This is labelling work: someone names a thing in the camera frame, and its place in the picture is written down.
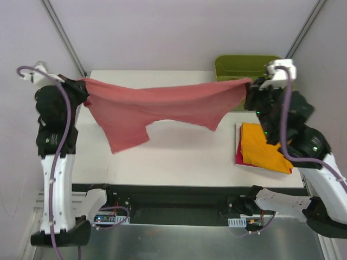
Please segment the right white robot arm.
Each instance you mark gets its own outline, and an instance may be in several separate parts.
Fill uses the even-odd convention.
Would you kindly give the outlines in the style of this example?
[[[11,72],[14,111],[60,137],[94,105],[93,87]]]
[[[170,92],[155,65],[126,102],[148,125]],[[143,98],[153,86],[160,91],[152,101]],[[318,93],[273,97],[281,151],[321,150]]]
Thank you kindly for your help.
[[[235,211],[252,216],[261,211],[283,213],[303,220],[327,238],[346,238],[346,178],[341,174],[323,134],[306,121],[314,108],[293,89],[297,70],[291,59],[265,66],[266,75],[246,88],[244,108],[255,111],[269,145],[313,186],[315,196],[291,196],[252,186],[234,204]]]

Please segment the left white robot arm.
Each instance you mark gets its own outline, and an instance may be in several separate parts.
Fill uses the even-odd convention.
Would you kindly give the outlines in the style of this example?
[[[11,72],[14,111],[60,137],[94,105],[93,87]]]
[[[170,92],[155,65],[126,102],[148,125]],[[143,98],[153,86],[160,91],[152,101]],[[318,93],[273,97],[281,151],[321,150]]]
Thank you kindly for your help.
[[[99,209],[110,210],[115,198],[103,185],[95,185],[73,209],[72,168],[76,154],[78,108],[89,94],[84,81],[47,74],[45,67],[20,66],[18,75],[38,86],[36,145],[44,173],[43,214],[39,230],[31,235],[33,246],[85,246]]]

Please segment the pink red t shirt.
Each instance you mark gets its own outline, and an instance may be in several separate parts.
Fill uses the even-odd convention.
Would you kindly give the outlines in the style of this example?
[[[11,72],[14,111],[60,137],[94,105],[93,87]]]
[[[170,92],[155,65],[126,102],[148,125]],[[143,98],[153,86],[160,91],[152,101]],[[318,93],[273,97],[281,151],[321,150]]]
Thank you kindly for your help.
[[[173,120],[215,131],[246,97],[249,78],[186,86],[132,89],[84,79],[84,105],[104,131],[113,154],[149,141],[148,125]]]

